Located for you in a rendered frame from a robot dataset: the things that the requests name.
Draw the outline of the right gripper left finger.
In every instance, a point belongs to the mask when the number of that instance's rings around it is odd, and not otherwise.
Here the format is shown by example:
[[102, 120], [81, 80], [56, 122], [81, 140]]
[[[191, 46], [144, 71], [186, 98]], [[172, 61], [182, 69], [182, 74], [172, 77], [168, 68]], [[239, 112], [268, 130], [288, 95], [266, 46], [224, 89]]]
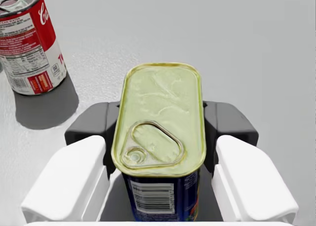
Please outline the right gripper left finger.
[[97, 222], [114, 171], [111, 145], [119, 102], [87, 108], [65, 131], [66, 146], [48, 161], [21, 204], [27, 222]]

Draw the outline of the green and blue rectangular can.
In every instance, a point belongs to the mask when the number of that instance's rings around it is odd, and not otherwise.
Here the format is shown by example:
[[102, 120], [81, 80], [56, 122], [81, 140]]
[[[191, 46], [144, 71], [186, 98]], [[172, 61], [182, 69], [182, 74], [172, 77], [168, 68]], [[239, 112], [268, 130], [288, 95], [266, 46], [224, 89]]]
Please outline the green and blue rectangular can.
[[141, 222], [193, 222], [206, 157], [201, 77], [183, 63], [125, 76], [111, 156]]

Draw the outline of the red and white can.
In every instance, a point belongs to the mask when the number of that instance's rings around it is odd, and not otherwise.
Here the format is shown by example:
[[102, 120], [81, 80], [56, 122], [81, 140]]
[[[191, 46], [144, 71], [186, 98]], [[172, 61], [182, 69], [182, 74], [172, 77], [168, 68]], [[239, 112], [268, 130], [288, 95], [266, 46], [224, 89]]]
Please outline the red and white can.
[[0, 0], [0, 67], [13, 91], [40, 95], [66, 78], [44, 0]]

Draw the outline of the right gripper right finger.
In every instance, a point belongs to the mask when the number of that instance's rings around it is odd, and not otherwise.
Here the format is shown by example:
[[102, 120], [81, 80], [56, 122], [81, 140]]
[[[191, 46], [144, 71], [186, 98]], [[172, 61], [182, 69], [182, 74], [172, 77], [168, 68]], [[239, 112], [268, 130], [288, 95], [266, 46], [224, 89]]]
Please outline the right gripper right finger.
[[292, 223], [299, 206], [270, 157], [257, 148], [259, 133], [234, 105], [205, 101], [205, 166], [226, 222]]

